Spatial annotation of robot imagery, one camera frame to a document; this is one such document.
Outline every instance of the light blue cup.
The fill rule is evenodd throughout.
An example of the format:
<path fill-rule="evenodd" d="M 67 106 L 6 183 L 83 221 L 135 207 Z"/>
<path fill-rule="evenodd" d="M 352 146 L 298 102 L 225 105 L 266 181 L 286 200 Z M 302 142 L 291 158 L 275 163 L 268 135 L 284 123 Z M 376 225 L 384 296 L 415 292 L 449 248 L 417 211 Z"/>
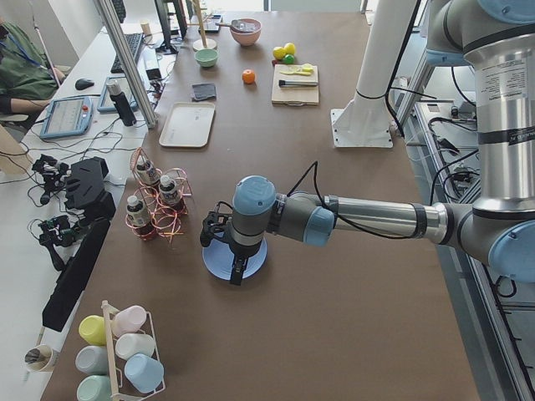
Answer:
<path fill-rule="evenodd" d="M 108 376 L 88 376 L 76 391 L 78 401 L 110 401 L 111 382 Z"/>
<path fill-rule="evenodd" d="M 151 393 L 164 379 L 164 367 L 160 361 L 137 353 L 126 361 L 125 376 L 139 392 Z"/>

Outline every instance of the orange fruit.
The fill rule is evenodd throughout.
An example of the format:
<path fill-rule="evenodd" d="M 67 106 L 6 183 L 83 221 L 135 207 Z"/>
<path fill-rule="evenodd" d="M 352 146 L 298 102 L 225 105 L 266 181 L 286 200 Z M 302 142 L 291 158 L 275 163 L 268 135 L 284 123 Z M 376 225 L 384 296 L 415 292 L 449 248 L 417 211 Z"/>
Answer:
<path fill-rule="evenodd" d="M 256 78 L 256 75 L 254 73 L 254 70 L 252 69 L 244 69 L 242 72 L 242 79 L 243 82 L 246 84 L 252 84 L 254 83 L 254 79 Z"/>

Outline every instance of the small plate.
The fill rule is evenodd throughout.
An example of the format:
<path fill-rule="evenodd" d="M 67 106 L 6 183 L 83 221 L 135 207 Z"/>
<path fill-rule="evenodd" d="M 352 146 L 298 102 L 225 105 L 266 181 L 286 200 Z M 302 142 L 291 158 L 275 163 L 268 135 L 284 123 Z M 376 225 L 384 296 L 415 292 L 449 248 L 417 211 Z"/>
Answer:
<path fill-rule="evenodd" d="M 255 256 L 249 258 L 247 262 L 247 269 L 243 273 L 243 278 L 248 278 L 254 273 L 258 272 L 262 264 L 266 260 L 268 254 L 268 244 L 266 240 L 262 240 L 260 250 Z M 223 280 L 231 279 L 232 261 L 234 255 L 232 254 L 228 244 L 218 240 L 212 240 L 208 248 L 202 248 L 202 260 L 206 268 L 216 277 Z"/>

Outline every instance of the beige tray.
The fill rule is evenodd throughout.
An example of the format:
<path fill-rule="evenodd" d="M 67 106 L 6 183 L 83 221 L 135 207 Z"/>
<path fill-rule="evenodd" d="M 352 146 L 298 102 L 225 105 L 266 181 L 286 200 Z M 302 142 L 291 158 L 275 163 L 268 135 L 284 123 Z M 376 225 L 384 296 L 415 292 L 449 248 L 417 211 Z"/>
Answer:
<path fill-rule="evenodd" d="M 216 106 L 212 103 L 174 103 L 161 131 L 160 145 L 201 148 L 208 143 L 215 112 Z"/>

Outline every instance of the white cup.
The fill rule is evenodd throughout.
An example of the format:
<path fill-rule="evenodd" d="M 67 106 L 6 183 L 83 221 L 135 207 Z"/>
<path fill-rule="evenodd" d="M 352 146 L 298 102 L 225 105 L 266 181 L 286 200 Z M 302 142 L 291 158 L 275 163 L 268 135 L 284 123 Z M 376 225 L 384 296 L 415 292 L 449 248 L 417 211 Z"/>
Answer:
<path fill-rule="evenodd" d="M 29 372 L 52 372 L 58 362 L 59 351 L 45 344 L 38 345 L 35 349 L 39 350 L 40 355 L 35 362 L 26 363 L 26 369 Z"/>
<path fill-rule="evenodd" d="M 151 357 L 154 353 L 156 342 L 148 334 L 128 332 L 123 334 L 115 344 L 115 354 L 127 361 L 132 355 L 142 353 Z"/>
<path fill-rule="evenodd" d="M 111 321 L 111 331 L 116 337 L 128 332 L 137 332 L 147 320 L 147 312 L 143 307 L 134 305 L 117 313 Z"/>
<path fill-rule="evenodd" d="M 75 360 L 76 368 L 85 374 L 108 374 L 108 352 L 106 347 L 89 345 L 82 348 Z"/>

